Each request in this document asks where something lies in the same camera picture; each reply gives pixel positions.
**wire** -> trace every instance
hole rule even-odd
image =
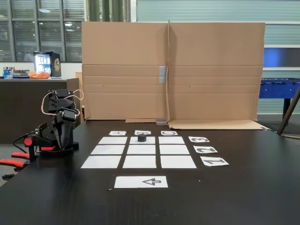
[[[31,131],[31,132],[29,132],[29,133],[27,133],[27,134],[25,134],[25,135],[23,135],[23,136],[21,136],[21,137],[15,139],[14,142],[13,142],[13,146],[15,146],[16,148],[18,148],[18,149],[21,150],[22,152],[27,153],[24,149],[22,149],[22,148],[20,148],[19,146],[17,146],[17,145],[15,144],[15,142],[19,141],[21,138],[24,138],[25,136],[30,135],[30,134],[32,134],[32,133],[35,133],[35,131]]]
[[[52,91],[52,92],[49,92],[48,94],[46,94],[45,97],[43,98],[41,109],[42,109],[42,113],[43,113],[43,114],[49,115],[49,116],[55,116],[56,114],[53,114],[53,113],[45,113],[45,112],[44,112],[44,101],[45,101],[45,98],[46,98],[49,94],[51,94],[51,93],[54,93],[54,94],[55,94],[55,92]]]
[[[80,111],[78,109],[76,109],[76,110],[78,111],[77,116],[79,116],[80,115]]]
[[[65,99],[66,99],[66,98],[69,98],[69,97],[76,97],[76,98],[78,98],[79,100],[83,100],[84,95],[83,95],[82,90],[77,89],[77,90],[73,91],[73,93],[75,93],[76,91],[80,91],[80,92],[82,93],[82,98],[79,98],[79,97],[77,97],[76,95],[70,95],[70,96],[68,96],[68,97],[65,97]]]

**window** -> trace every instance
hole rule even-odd
[[[0,62],[33,62],[53,51],[81,62],[84,0],[0,0]]]
[[[55,52],[62,55],[60,22],[39,22],[41,52]]]
[[[39,18],[59,18],[60,0],[37,0]]]
[[[65,22],[67,61],[81,62],[81,22]]]
[[[8,17],[8,1],[0,0],[0,18]]]
[[[33,17],[33,0],[12,0],[13,18]]]
[[[11,61],[8,22],[0,21],[0,61]]]
[[[32,62],[37,50],[34,21],[15,21],[15,56],[17,61]]]

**arrow symbol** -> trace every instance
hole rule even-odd
[[[161,183],[161,180],[155,180],[155,178],[152,178],[150,180],[144,180],[143,183],[155,186],[155,183]]]

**orange bag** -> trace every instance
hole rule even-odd
[[[37,74],[36,72],[29,72],[29,77],[31,79],[48,79],[50,77],[50,74],[47,72],[40,72]]]

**small black cylinder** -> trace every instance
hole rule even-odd
[[[137,141],[138,142],[145,142],[147,139],[146,135],[138,135],[137,136]]]

